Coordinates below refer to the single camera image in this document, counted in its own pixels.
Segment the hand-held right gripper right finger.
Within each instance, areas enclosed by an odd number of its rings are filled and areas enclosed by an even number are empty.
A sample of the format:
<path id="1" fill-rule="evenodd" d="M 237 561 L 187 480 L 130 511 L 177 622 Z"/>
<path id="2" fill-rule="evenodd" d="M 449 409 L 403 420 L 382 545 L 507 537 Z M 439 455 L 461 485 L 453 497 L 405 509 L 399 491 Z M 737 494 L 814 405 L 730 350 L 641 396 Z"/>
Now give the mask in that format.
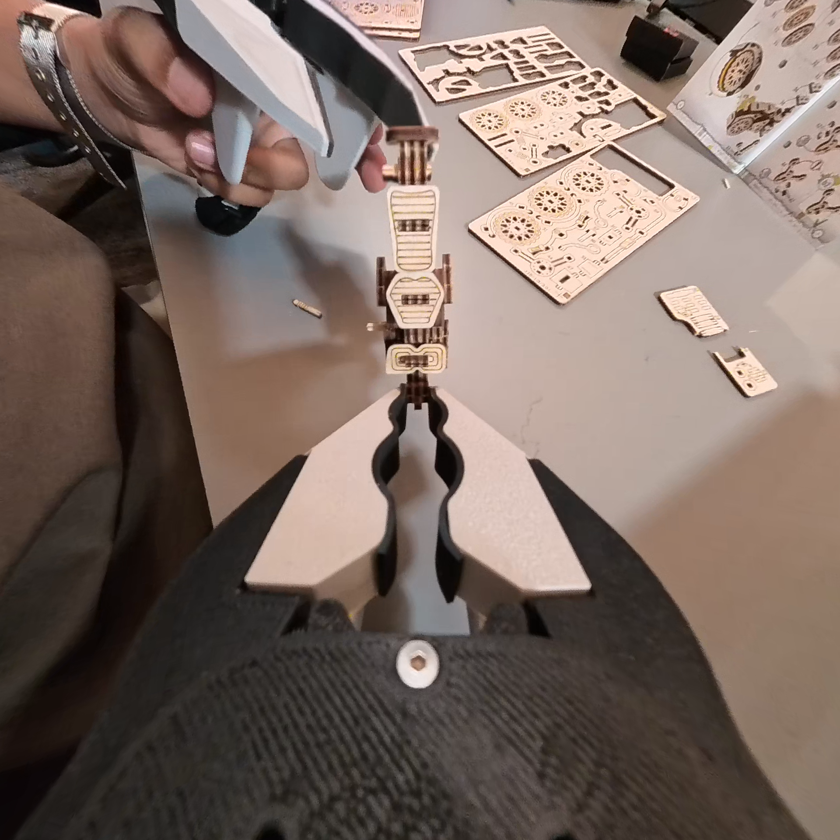
<path id="1" fill-rule="evenodd" d="M 441 388 L 429 393 L 428 422 L 447 487 L 435 554 L 445 600 L 588 593 L 592 583 L 525 453 Z"/>

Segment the person's left hand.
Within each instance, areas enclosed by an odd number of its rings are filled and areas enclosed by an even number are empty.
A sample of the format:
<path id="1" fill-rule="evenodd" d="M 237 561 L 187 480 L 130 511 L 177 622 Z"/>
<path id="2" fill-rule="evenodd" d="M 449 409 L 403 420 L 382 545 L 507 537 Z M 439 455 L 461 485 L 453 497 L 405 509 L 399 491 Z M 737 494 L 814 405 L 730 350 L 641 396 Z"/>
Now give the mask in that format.
<path id="1" fill-rule="evenodd" d="M 136 7 L 103 18 L 72 18 L 59 50 L 81 101 L 112 137 L 192 177 L 225 200 L 265 207 L 278 192 L 302 189 L 308 161 L 298 142 L 261 118 L 241 183 L 223 178 L 209 116 L 214 78 L 162 16 Z"/>

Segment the small black box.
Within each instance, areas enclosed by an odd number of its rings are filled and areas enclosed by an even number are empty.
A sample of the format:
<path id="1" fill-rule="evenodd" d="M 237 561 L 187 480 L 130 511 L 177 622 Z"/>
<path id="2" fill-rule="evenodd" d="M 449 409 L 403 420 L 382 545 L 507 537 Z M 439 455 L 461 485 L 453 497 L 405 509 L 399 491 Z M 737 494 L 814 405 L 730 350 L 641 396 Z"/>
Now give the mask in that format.
<path id="1" fill-rule="evenodd" d="M 646 77 L 666 81 L 687 73 L 698 45 L 698 40 L 680 30 L 636 15 L 628 26 L 619 56 Z"/>

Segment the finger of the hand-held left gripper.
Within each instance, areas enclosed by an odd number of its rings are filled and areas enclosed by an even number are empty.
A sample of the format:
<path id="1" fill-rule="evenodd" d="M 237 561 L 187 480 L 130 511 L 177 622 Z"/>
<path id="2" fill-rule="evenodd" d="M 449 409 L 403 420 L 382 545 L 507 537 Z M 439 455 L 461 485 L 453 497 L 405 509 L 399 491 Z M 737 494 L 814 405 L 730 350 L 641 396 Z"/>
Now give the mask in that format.
<path id="1" fill-rule="evenodd" d="M 308 63 L 328 131 L 316 153 L 325 186 L 344 188 L 380 125 L 418 135 L 434 158 L 437 139 L 406 75 L 329 2 L 289 1 L 289 45 Z"/>
<path id="2" fill-rule="evenodd" d="M 177 1 L 186 45 L 251 104 L 318 154 L 332 139 L 308 65 L 247 1 Z"/>

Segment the person's brown clothing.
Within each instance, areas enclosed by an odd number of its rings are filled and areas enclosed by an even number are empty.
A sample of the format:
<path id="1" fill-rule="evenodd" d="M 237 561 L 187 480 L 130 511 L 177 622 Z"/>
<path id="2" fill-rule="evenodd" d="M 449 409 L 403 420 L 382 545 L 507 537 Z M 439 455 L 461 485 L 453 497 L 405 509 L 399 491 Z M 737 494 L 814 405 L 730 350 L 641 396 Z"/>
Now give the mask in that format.
<path id="1" fill-rule="evenodd" d="M 137 193 L 2 157 L 2 838 L 102 709 L 212 523 Z"/>

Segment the wooden puzzle model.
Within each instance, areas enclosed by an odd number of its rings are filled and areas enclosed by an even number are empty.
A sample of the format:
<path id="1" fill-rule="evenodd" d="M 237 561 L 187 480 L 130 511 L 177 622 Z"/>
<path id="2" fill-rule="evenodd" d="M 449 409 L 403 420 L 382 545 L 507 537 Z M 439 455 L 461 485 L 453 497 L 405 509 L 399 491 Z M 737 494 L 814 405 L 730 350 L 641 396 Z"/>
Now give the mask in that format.
<path id="1" fill-rule="evenodd" d="M 430 375 L 448 366 L 446 307 L 453 300 L 453 266 L 438 248 L 440 195 L 432 161 L 438 130 L 397 127 L 385 132 L 396 147 L 394 165 L 382 168 L 392 255 L 376 260 L 375 292 L 385 320 L 370 323 L 385 346 L 385 370 L 404 379 L 406 402 L 420 409 L 431 393 Z"/>

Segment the puzzle instruction booklet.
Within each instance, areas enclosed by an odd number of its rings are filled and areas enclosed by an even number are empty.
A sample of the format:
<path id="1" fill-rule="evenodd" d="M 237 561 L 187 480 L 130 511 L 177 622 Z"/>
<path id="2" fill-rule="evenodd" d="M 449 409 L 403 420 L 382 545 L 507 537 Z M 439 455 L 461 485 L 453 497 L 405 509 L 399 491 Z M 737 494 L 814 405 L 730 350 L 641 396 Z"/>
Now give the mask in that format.
<path id="1" fill-rule="evenodd" d="M 838 239 L 838 1 L 755 2 L 668 111 L 814 248 Z"/>

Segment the stack of wooden puzzle sheets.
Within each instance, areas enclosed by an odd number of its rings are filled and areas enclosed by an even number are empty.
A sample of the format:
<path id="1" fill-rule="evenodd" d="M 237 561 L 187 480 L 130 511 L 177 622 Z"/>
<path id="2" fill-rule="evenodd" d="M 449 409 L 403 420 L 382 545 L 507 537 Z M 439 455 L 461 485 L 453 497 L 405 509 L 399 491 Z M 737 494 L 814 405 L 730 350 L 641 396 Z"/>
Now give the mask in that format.
<path id="1" fill-rule="evenodd" d="M 409 42 L 419 40 L 425 1 L 329 1 L 367 35 Z"/>

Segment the small loose wooden puzzle piece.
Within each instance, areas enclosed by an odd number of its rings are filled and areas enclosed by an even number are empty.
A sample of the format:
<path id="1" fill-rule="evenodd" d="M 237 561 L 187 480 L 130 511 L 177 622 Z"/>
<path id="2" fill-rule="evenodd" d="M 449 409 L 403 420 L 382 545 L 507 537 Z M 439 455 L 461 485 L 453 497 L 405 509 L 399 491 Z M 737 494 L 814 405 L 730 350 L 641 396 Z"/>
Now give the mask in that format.
<path id="1" fill-rule="evenodd" d="M 763 396 L 778 388 L 772 374 L 748 348 L 737 346 L 730 354 L 710 351 L 709 355 L 745 398 Z"/>

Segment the wooden puzzle sheet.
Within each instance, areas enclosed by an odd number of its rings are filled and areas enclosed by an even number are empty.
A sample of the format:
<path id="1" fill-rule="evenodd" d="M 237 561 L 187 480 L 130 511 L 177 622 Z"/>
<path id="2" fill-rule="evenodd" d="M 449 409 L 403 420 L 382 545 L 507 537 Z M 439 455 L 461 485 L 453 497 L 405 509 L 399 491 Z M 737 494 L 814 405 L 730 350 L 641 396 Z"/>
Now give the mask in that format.
<path id="1" fill-rule="evenodd" d="M 458 120 L 525 177 L 659 125 L 666 113 L 603 69 L 591 68 L 464 111 Z"/>
<path id="2" fill-rule="evenodd" d="M 468 231 L 564 306 L 699 200 L 609 142 L 479 216 Z"/>

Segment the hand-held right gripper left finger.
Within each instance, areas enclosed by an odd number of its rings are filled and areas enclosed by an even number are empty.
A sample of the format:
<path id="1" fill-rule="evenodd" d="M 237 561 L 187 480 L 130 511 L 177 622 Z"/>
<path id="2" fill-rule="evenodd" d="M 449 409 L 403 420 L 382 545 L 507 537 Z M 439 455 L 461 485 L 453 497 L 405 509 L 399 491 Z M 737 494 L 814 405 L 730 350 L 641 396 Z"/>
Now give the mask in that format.
<path id="1" fill-rule="evenodd" d="M 251 591 L 367 604 L 396 577 L 402 390 L 387 392 L 312 448 L 245 575 Z"/>

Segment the large loose wooden puzzle piece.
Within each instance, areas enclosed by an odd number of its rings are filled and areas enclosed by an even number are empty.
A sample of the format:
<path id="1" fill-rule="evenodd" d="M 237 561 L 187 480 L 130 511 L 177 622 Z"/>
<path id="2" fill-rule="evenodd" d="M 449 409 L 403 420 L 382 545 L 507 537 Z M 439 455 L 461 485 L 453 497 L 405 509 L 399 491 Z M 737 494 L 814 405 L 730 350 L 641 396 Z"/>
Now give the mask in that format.
<path id="1" fill-rule="evenodd" d="M 712 338 L 729 330 L 718 310 L 697 286 L 660 291 L 657 300 L 673 320 L 685 325 L 696 338 Z"/>

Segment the wooden puzzle sheet frame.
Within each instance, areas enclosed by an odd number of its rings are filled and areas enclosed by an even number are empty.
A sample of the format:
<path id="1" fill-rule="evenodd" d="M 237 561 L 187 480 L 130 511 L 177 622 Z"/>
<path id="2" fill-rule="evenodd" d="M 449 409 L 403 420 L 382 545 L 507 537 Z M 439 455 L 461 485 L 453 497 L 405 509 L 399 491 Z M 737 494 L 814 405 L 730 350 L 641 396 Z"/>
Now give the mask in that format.
<path id="1" fill-rule="evenodd" d="M 454 38 L 401 49 L 399 55 L 437 104 L 560 80 L 590 69 L 545 26 Z"/>

